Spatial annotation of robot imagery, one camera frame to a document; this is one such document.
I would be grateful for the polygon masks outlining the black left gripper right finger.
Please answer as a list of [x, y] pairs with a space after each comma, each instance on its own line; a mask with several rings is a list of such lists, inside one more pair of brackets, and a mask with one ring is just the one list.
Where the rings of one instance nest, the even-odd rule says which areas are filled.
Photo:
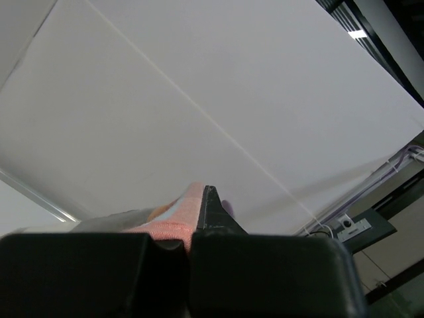
[[203, 190], [191, 239], [192, 317], [365, 317], [350, 252], [332, 238], [253, 235]]

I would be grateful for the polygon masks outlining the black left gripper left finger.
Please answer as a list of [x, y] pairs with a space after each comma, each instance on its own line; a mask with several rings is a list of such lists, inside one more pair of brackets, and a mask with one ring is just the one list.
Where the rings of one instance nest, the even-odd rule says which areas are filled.
[[183, 317], [188, 259], [148, 234], [1, 239], [2, 317]]

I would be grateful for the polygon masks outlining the orange grey checked pillowcase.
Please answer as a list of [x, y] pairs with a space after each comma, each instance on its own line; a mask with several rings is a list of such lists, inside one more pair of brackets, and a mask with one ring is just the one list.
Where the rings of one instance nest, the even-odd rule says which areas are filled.
[[205, 186], [195, 182], [171, 203], [80, 222], [74, 233], [148, 233], [154, 240], [180, 240], [187, 252], [197, 228]]

